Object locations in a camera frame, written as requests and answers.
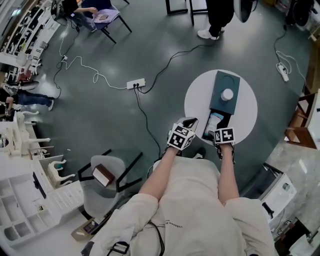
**jeans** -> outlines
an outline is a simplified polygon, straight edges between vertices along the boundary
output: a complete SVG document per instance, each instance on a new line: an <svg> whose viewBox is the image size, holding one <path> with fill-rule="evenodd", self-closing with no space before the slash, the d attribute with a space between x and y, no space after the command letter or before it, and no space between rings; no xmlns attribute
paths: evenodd
<svg viewBox="0 0 320 256"><path fill-rule="evenodd" d="M222 27L225 27L234 16L233 0L205 0L211 27L211 36L218 37Z"/></svg>
<svg viewBox="0 0 320 256"><path fill-rule="evenodd" d="M52 97L48 97L47 95L31 93L25 90L19 90L17 95L18 95L17 103L23 106L39 104L39 105L46 105L47 107L50 107L53 100Z"/></svg>
<svg viewBox="0 0 320 256"><path fill-rule="evenodd" d="M74 12L74 16L71 17L79 27L85 26L88 30L93 31L96 29L96 24L93 22L91 18L86 17L83 13Z"/></svg>

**white shirt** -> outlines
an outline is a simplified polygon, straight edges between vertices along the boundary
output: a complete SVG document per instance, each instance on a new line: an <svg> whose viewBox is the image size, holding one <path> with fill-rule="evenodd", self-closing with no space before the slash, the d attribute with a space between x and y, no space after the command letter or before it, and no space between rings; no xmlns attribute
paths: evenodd
<svg viewBox="0 0 320 256"><path fill-rule="evenodd" d="M176 157L158 200L136 194L92 239L90 256L105 256L124 230L134 226L127 255L158 256L157 225L164 256L274 256L274 241L259 200L218 200L217 167L208 160Z"/></svg>

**white knob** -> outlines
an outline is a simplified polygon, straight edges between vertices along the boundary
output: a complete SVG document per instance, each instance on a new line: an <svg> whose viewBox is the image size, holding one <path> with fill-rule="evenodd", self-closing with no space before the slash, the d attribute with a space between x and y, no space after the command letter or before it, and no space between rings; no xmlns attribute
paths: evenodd
<svg viewBox="0 0 320 256"><path fill-rule="evenodd" d="M224 101L230 101L234 97L234 93L231 89L225 89L221 94L221 99Z"/></svg>

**white cable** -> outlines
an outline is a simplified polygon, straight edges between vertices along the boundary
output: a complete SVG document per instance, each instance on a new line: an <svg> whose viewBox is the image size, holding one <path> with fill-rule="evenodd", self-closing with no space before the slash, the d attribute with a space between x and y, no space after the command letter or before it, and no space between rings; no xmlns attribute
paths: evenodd
<svg viewBox="0 0 320 256"><path fill-rule="evenodd" d="M69 28L69 23L68 23L67 26L66 26L65 32L67 32L67 29L68 29L68 28ZM63 38L62 38L62 41L61 41L61 45L60 45L60 49L59 49L59 54L60 54L61 57L63 57L63 60L62 60L61 62L62 62L62 63L65 63L65 69L66 69L66 70L68 70L68 69L70 68L70 66L72 65L72 63L74 63L74 61L75 61L77 58L80 58L80 64L81 64L82 67L89 68L89 69L92 69L92 70L96 71L96 73L94 74L93 79L92 79L92 81L93 81L94 84L96 84L96 83L98 82L99 76L102 76L102 77L105 79L107 85L108 85L110 88L114 88L114 89L118 89L118 90L127 89L127 87L118 88L118 87L115 87L115 86L111 86L111 85L109 84L107 78L106 78L103 74L100 74L97 69L95 69L95 68L93 68L93 67L91 67L91 66L83 65L83 64L82 64L82 57L81 57L81 56L75 57L75 58L73 59L73 61L71 61L70 65L68 66L68 63L65 61L65 60L67 59L67 56L61 55L61 47L62 47L62 44L63 44L63 42L64 42L65 36L66 36L66 33L63 35Z"/></svg>
<svg viewBox="0 0 320 256"><path fill-rule="evenodd" d="M303 78L303 80L304 80L304 86L303 86L303 89L302 89L302 91L303 91L304 88L305 88L305 85L306 85L306 83L307 83L307 80L306 80L306 78L304 77L304 75L301 73L300 68L299 68L299 65L298 65L298 62L296 61L296 59L295 59L294 57L292 57L292 56L285 55L283 52L281 52L281 51L279 51L279 50L277 50L277 51L275 52L275 54L276 54L277 56L279 56L279 58L285 60L285 61L289 64L289 68L290 68L290 69L288 69L288 68L286 67L286 65L283 64L282 62L277 63L275 66L276 66L276 69L279 71L279 73L281 73L280 70L279 70L279 66L282 65L282 66L286 69L285 73L286 73L287 75L291 74L291 72L292 72L292 67L291 67L291 64L290 64L289 60L287 60L286 58L290 58L290 59L293 59L293 60L294 60L294 62L295 62L295 64L296 64L296 67L297 67L297 69L298 69L298 72L299 72L300 76L301 76L301 77Z"/></svg>

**white round table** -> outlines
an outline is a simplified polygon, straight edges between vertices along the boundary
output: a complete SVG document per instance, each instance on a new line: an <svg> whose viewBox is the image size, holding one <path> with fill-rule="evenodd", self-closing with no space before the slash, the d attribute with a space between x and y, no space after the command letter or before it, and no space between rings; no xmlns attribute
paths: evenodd
<svg viewBox="0 0 320 256"><path fill-rule="evenodd" d="M211 70L201 74L192 82L186 92L184 113L186 117L193 117L199 120L195 134L202 139L211 112L211 96L218 71L240 77L235 112L234 115L231 116L228 125L234 128L234 138L237 144L251 133L258 115L258 105L254 91L241 76L222 69ZM202 140L212 145L212 142L205 139Z"/></svg>

